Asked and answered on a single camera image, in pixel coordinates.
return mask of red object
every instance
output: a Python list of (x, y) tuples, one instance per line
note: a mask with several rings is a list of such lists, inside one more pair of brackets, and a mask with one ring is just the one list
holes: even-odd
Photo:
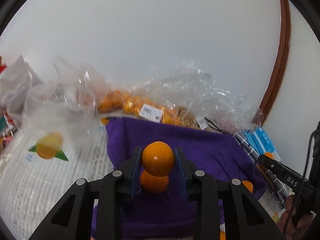
[(4, 71), (6, 68), (7, 68), (7, 65), (1, 65), (1, 66), (0, 66), (0, 73), (1, 73), (2, 71)]

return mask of round gray joint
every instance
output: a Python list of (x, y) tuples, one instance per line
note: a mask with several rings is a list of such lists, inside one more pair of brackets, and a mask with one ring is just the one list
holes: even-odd
[(81, 185), (83, 185), (85, 183), (85, 179), (77, 179), (77, 181), (76, 181), (76, 184), (78, 185), (78, 186), (81, 186)]
[(241, 181), (239, 179), (233, 179), (232, 181), (233, 185), (239, 186), (241, 184)]
[(121, 172), (121, 171), (114, 171), (114, 172), (112, 173), (112, 175), (113, 175), (114, 177), (120, 177), (120, 176), (122, 175), (122, 172)]
[(198, 177), (203, 177), (203, 176), (204, 176), (204, 171), (197, 170), (197, 171), (195, 172), (195, 174), (196, 174)]

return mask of purple fabric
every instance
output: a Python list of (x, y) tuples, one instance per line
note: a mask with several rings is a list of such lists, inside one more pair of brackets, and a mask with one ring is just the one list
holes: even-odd
[[(181, 146), (187, 159), (215, 179), (251, 181), (254, 196), (260, 198), (267, 186), (250, 158), (230, 135), (157, 124), (132, 118), (108, 123), (108, 155), (115, 169), (129, 159), (135, 146), (143, 149), (163, 141), (172, 149)], [(168, 189), (159, 195), (142, 190), (122, 205), (121, 222), (124, 238), (187, 237), (194, 233), (196, 203), (185, 202), (180, 194), (175, 169), (169, 174)], [(223, 223), (222, 202), (220, 222)], [(93, 214), (95, 235), (96, 208)]]

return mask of barcode label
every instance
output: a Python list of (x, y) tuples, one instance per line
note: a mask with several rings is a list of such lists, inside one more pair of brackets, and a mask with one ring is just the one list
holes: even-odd
[(197, 120), (201, 130), (208, 128), (208, 124), (203, 117), (199, 117), (196, 120)]
[(139, 112), (139, 115), (148, 119), (149, 121), (160, 123), (163, 110), (148, 104), (144, 104)]

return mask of triangular cutout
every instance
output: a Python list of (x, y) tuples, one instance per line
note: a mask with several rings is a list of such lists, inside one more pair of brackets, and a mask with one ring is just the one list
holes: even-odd
[(263, 217), (256, 210), (254, 205), (250, 202), (246, 195), (241, 195), (242, 204), (244, 207), (245, 217), (247, 219), (247, 224), (249, 227), (254, 227), (256, 225), (261, 225), (264, 223)]
[(73, 204), (75, 203), (76, 195), (71, 195), (60, 207), (57, 213), (52, 218), (51, 222), (55, 225), (67, 227), (70, 222)]

